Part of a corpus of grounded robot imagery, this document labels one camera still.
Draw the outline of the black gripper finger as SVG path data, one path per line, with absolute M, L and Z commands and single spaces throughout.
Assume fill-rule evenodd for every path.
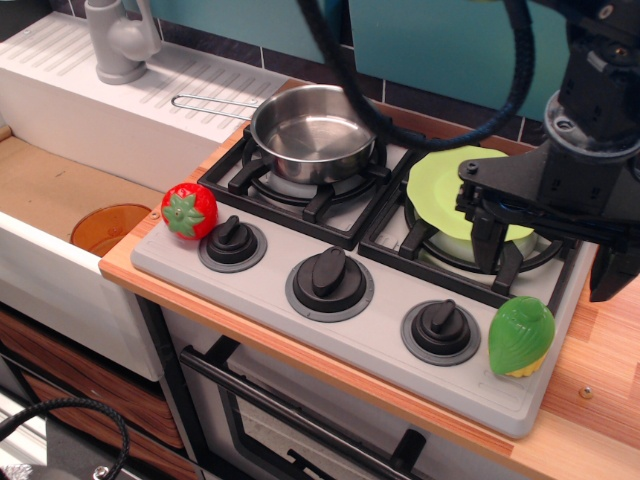
M 504 244 L 508 225 L 493 214 L 477 208 L 473 216 L 471 243 L 474 260 L 483 273 L 496 267 Z
M 632 241 L 625 248 L 599 244 L 591 268 L 589 300 L 611 300 L 638 276 L 638 241 Z

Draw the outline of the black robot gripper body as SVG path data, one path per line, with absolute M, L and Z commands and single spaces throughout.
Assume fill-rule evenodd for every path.
M 629 253 L 639 247 L 639 155 L 578 156 L 544 144 L 459 166 L 456 209 Z

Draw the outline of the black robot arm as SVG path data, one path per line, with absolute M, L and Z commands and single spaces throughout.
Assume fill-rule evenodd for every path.
M 484 273 L 510 225 L 597 245 L 590 299 L 608 301 L 639 275 L 639 4 L 545 5 L 566 18 L 569 44 L 547 138 L 525 154 L 462 163 L 457 208 Z

